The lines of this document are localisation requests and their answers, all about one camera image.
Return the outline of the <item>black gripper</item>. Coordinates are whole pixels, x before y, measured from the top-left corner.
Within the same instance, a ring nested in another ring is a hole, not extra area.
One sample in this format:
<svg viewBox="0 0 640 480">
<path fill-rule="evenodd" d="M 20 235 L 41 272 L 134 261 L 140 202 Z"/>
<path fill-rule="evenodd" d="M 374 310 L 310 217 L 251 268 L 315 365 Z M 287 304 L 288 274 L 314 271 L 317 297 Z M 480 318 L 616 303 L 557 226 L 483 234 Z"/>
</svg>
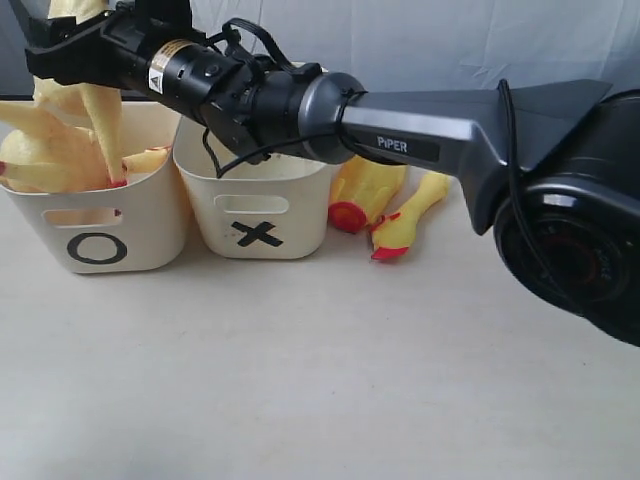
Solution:
<svg viewBox="0 0 640 480">
<path fill-rule="evenodd" d="M 120 1 L 81 23 L 58 16 L 33 25 L 40 39 L 25 56 L 38 78 L 144 95 L 195 93 L 195 30 L 188 1 Z"/>
</svg>

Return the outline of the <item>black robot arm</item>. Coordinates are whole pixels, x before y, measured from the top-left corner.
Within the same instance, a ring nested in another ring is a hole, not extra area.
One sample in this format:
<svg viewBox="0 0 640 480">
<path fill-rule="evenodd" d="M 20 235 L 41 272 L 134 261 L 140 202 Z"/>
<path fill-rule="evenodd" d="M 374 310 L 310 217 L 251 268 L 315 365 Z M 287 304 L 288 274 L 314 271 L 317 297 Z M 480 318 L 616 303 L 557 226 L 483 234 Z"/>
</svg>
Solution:
<svg viewBox="0 0 640 480">
<path fill-rule="evenodd" d="M 120 1 L 86 19 L 17 11 L 28 70 L 136 91 L 258 163 L 361 156 L 455 177 L 474 231 L 547 303 L 639 342 L 639 93 L 579 79 L 492 90 L 370 92 L 293 64 L 258 24 L 207 35 L 186 1 Z"/>
</svg>

